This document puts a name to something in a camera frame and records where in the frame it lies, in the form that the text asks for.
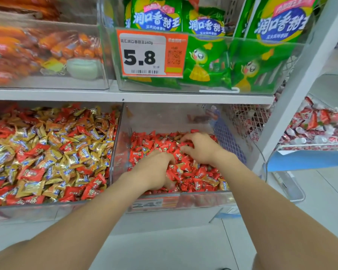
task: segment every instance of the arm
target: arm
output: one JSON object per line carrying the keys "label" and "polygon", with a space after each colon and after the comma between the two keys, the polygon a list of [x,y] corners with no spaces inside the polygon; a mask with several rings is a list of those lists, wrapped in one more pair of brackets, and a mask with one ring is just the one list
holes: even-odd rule
{"label": "arm", "polygon": [[148,189],[173,187],[166,177],[171,154],[153,152],[102,194],[41,232],[9,258],[0,270],[87,270],[115,224]]}
{"label": "arm", "polygon": [[266,270],[338,270],[338,238],[260,180],[232,153],[208,135],[188,134],[194,149],[182,147],[199,163],[221,172]]}

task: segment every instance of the yellow tag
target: yellow tag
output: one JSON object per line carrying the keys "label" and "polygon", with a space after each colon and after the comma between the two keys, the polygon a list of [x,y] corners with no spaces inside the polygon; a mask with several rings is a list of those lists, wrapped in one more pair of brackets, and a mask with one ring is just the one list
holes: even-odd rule
{"label": "yellow tag", "polygon": [[55,58],[48,59],[41,66],[54,72],[61,72],[64,68],[64,64],[62,64]]}

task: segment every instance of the forearm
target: forearm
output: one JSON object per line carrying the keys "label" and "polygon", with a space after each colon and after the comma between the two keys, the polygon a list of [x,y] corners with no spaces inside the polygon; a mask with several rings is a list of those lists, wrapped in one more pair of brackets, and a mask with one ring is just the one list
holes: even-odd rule
{"label": "forearm", "polygon": [[338,238],[260,180],[233,154],[216,167],[229,184],[266,270],[338,269]]}
{"label": "forearm", "polygon": [[38,265],[42,270],[88,269],[122,214],[144,191],[140,179],[123,174],[95,199],[31,239],[1,263],[0,270],[31,270]]}

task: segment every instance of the tile grout line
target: tile grout line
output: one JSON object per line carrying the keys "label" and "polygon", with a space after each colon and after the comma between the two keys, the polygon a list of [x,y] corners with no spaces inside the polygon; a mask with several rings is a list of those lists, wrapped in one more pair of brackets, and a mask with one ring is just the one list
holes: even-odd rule
{"label": "tile grout line", "polygon": [[336,193],[338,193],[335,187],[332,186],[331,183],[329,183],[329,181],[318,170],[315,170],[315,171],[319,173],[319,175],[335,190]]}
{"label": "tile grout line", "polygon": [[228,239],[228,241],[229,241],[230,249],[232,250],[232,253],[233,253],[233,257],[234,257],[234,260],[235,260],[235,264],[237,265],[237,268],[238,268],[238,270],[239,270],[239,266],[238,266],[238,263],[237,263],[236,258],[235,258],[235,254],[234,254],[234,251],[233,251],[232,244],[230,243],[230,240],[229,240],[229,237],[228,237],[227,230],[225,229],[225,225],[224,225],[223,219],[221,219],[221,221],[222,221],[222,224],[223,224],[223,227],[224,227],[225,234],[227,235],[227,239]]}

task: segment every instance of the person's left hand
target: person's left hand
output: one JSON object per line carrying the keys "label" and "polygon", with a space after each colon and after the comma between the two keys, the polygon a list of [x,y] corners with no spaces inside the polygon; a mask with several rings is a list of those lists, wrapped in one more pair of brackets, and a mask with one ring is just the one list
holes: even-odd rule
{"label": "person's left hand", "polygon": [[175,183],[167,177],[169,163],[175,164],[172,154],[155,150],[142,158],[129,174],[143,182],[146,190],[156,190],[163,186],[168,190],[173,189]]}

